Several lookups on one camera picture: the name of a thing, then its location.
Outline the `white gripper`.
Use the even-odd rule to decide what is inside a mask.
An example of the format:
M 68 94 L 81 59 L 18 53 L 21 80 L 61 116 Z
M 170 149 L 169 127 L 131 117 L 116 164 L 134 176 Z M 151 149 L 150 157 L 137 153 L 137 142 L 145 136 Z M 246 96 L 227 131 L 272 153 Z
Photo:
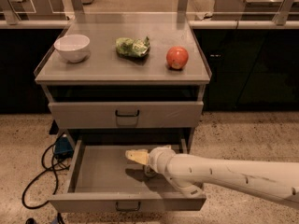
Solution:
M 150 153 L 146 149 L 131 149 L 125 151 L 128 160 L 142 165 L 148 165 L 158 174 L 164 174 L 169 161 L 176 155 L 170 146 L 156 147 Z

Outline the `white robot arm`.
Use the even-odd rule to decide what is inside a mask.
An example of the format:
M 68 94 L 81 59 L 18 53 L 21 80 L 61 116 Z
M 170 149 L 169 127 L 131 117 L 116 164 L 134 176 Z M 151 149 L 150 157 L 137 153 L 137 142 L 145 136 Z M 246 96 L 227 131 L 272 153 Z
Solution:
M 208 159 L 177 154 L 170 146 L 131 149 L 125 157 L 163 175 L 187 198 L 200 194 L 200 183 L 209 183 L 299 209 L 298 162 Z

